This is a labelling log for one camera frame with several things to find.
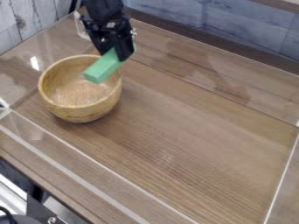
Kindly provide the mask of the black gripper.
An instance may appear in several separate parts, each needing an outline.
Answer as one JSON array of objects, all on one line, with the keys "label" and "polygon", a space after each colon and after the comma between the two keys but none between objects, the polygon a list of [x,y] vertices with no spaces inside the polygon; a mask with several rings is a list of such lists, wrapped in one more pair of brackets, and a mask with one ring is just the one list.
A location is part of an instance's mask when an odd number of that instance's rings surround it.
[{"label": "black gripper", "polygon": [[99,54],[104,55],[115,42],[116,56],[120,61],[126,61],[136,50],[136,34],[130,19],[126,13],[115,14],[103,20],[96,20],[88,13],[79,18]]}]

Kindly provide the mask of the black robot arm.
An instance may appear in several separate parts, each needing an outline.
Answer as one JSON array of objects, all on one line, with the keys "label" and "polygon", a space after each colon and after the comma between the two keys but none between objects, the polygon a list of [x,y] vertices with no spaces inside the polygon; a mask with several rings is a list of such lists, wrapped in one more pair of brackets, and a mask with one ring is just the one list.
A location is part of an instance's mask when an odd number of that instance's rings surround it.
[{"label": "black robot arm", "polygon": [[123,0],[82,0],[87,13],[79,18],[99,53],[116,51],[120,61],[135,52],[134,28]]}]

